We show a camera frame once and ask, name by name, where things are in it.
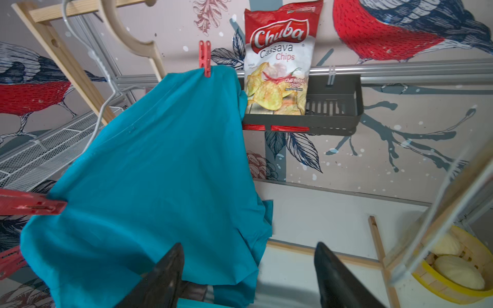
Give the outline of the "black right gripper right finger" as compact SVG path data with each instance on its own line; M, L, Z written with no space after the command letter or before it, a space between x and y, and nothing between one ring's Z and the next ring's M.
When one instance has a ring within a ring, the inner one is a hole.
M383 307L383 304L322 242L316 246L314 265L320 290L320 304L323 308Z

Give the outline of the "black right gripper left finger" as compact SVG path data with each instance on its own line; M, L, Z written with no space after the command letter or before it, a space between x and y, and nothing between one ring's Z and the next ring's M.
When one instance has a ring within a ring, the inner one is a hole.
M115 308L177 307L183 269L184 250L176 243Z

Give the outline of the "teal t-shirt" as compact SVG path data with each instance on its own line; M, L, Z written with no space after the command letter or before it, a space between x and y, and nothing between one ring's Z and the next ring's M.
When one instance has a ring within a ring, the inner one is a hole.
M176 243L185 281L253 303L272 205L250 174L246 104L233 68L169 74L100 132L49 192L63 212L21 232L57 307L114 307Z

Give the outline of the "red clothespin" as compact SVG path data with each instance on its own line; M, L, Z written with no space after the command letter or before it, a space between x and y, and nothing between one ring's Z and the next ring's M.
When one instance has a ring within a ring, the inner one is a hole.
M20 246L1 252L0 279L4 280L8 278L26 265L27 262L21 253Z
M2 216L59 215L67 204L63 200L50 200L44 194L1 189Z
M199 41L199 68L203 69L206 78L211 77L211 42Z

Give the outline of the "wooden ring hanger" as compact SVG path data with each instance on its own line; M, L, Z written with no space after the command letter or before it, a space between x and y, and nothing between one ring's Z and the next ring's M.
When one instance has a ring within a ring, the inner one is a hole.
M120 21L117 12L117 8L119 7L137 5L140 3L145 3L147 6L154 6L156 1L97 1L98 11L102 16L107 29L129 52L149 59L154 74L160 82L166 76L166 71L162 60L160 59L160 53L156 43L154 41L143 42L132 36Z

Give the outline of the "white wire hanger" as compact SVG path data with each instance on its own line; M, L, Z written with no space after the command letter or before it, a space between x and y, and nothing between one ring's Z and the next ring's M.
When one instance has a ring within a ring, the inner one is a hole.
M435 202L424 213L412 239L403 243L394 257L387 257L388 284L395 285L412 273L430 248L452 226L454 220L492 179L492 142L488 142L452 182L444 182Z

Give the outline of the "teal plastic laundry basket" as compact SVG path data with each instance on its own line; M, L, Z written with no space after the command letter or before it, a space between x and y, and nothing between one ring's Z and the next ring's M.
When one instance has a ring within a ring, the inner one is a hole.
M200 302L190 299L178 299L177 308L230 308L223 305Z

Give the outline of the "yellow bowl with buns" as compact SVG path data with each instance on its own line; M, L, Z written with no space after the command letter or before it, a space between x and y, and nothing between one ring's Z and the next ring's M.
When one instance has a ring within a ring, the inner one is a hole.
M492 253L470 233L451 227L458 241L455 254L433 252L412 276L436 296L459 305L469 305L492 296Z

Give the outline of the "red clothespin on pink shirt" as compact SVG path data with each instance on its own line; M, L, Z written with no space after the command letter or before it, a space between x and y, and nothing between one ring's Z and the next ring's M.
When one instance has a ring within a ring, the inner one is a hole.
M26 265L27 262L21 253L20 246L1 252L0 279L4 280L8 278Z

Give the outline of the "red Chuba chips bag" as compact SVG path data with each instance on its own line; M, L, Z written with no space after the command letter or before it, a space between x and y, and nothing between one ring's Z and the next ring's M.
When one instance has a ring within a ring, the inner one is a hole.
M309 71L323 1L245 11L244 91L248 114L306 112Z

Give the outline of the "black wall basket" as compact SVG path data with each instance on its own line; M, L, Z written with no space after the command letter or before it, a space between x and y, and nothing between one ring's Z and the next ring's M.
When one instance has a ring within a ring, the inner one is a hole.
M247 114L245 130L262 132L310 133L327 136L352 136L363 114L362 83L359 74L309 79L304 115Z

